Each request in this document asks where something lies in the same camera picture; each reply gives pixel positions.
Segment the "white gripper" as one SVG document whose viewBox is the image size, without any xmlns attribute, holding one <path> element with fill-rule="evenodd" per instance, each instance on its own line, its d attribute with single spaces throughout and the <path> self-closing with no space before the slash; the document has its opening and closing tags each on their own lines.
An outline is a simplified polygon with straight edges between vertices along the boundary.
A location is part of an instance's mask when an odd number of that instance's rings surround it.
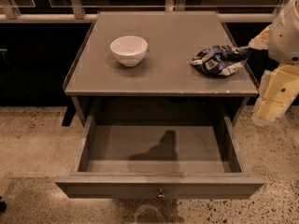
<svg viewBox="0 0 299 224">
<path fill-rule="evenodd" d="M 268 50 L 271 59 L 282 63 L 274 71 L 265 70 L 261 78 L 251 118 L 265 126 L 280 118 L 299 94 L 299 0 L 290 0 L 249 47 Z"/>
</svg>

